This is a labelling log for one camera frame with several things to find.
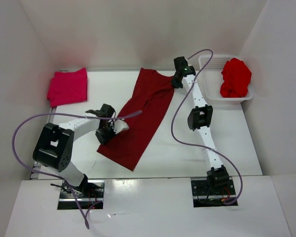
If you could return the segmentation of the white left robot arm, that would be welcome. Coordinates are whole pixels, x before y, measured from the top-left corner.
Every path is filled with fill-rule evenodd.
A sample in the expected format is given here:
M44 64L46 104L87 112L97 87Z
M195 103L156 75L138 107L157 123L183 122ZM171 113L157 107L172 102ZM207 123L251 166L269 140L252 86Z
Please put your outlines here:
M62 185L62 189L67 193L71 190L79 198L87 195L95 186L89 183L88 177L71 162L74 141L91 131L95 131L102 145L116 136L114 121L107 120L115 115L112 106L103 104L99 110L86 112L100 119L82 117L62 124L49 122L43 127L33 152L35 161L50 168L68 182L67 185Z

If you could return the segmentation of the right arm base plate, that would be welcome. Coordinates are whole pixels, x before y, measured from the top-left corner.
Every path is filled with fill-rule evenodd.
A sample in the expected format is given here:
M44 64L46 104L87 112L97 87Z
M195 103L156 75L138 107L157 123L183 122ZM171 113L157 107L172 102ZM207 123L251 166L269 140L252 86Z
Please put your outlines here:
M232 179L226 187L218 188L217 191L210 189L206 178L194 178L190 183L194 208L238 205L237 201L232 204L225 203L233 201L237 196Z

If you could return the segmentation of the pink red t shirt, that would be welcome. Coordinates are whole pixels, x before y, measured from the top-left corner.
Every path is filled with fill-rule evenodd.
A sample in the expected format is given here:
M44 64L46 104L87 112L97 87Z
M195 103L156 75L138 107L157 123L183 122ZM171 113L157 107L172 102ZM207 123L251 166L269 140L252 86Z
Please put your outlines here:
M55 72L46 96L51 108L85 102L87 97L88 78L85 68L76 72Z

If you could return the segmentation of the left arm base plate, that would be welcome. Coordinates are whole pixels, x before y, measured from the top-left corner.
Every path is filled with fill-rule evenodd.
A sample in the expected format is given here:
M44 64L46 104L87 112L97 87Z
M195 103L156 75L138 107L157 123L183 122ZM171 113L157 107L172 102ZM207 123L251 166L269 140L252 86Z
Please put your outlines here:
M105 180L90 180L89 189L84 194L76 193L76 198L81 206L82 210L91 209L102 209L104 204L104 189ZM78 209L77 203L70 192L67 185L64 183L60 186L60 194L58 200L58 210L74 210Z

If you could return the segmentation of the dark red t shirt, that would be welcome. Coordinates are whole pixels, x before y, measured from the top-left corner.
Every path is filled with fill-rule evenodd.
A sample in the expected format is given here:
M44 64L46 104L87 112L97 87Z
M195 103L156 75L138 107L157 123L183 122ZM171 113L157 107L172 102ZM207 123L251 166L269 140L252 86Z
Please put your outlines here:
M141 114L127 118L129 129L100 145L97 152L133 171L155 132L164 119L174 95L171 77L156 70L141 68L132 97L119 112L124 117L136 111Z

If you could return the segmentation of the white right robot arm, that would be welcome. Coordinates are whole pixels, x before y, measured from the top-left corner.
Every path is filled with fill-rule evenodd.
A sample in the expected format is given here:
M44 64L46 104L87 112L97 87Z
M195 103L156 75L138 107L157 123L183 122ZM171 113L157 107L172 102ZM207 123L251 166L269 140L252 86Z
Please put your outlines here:
M229 182L229 174L220 156L214 152L210 124L213 115L213 107L205 101L202 92L195 79L196 71L187 60L181 56L174 59L175 74L172 77L173 88L184 88L191 97L193 108L187 117L187 125L190 130L196 132L202 139L207 154L207 182L206 188L212 194L218 194Z

